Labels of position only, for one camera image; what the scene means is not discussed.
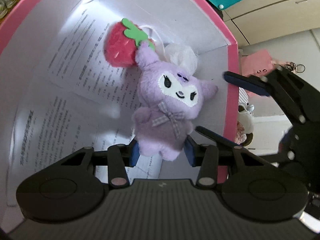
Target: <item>white pom-pom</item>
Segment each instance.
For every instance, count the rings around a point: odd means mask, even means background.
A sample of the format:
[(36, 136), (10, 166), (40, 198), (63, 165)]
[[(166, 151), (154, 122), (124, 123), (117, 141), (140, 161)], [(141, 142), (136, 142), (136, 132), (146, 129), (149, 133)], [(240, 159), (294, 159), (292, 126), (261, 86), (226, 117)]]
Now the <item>white pom-pom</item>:
[(164, 51), (168, 62), (182, 67), (189, 75), (196, 72), (198, 60), (191, 47), (171, 43), (165, 47)]

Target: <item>plush toy head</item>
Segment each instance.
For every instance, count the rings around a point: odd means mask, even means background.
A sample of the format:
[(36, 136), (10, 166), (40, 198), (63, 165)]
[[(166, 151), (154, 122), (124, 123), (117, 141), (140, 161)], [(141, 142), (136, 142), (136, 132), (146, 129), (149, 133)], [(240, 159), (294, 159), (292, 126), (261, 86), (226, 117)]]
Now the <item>plush toy head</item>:
[(136, 63), (142, 71), (138, 96), (143, 106), (153, 108), (164, 102), (171, 113), (184, 112), (190, 120), (198, 116), (203, 102), (218, 91), (211, 80), (199, 80), (177, 65), (160, 61), (147, 42), (139, 47)]

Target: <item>drawer handle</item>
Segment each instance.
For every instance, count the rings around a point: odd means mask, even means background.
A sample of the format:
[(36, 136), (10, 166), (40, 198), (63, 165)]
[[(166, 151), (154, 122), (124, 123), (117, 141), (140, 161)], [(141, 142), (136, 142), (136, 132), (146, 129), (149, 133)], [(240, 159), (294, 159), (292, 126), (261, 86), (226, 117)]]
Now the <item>drawer handle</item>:
[(299, 2), (296, 2), (296, 4), (300, 4), (300, 3), (303, 3), (303, 2), (307, 2), (308, 0), (302, 0), (302, 1), (299, 1)]

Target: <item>paper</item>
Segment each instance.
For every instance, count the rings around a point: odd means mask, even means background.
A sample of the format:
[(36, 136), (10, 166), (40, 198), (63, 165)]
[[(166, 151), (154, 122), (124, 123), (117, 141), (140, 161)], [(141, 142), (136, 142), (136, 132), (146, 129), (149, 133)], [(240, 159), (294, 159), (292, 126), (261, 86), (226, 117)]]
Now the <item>paper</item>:
[[(84, 147), (106, 150), (134, 137), (131, 116), (140, 106), (138, 69), (114, 68), (105, 61), (103, 41), (121, 20), (98, 0), (80, 5), (70, 16), (40, 64), (16, 115), (8, 205), (28, 176)], [(157, 179), (162, 159), (141, 156), (127, 168), (134, 178)], [(96, 176), (108, 181), (107, 167)]]

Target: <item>brown plush ear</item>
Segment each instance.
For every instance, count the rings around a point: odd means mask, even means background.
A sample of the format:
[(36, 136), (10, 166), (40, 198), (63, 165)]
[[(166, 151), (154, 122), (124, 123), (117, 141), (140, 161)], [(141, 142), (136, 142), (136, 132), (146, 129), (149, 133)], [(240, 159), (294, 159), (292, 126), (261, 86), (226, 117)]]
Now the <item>brown plush ear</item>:
[(136, 63), (138, 67), (144, 71), (146, 67), (157, 61), (159, 61), (158, 54), (149, 47), (148, 41), (143, 41), (136, 52)]
[(212, 80), (200, 80), (200, 85), (205, 100), (212, 98), (219, 90)]

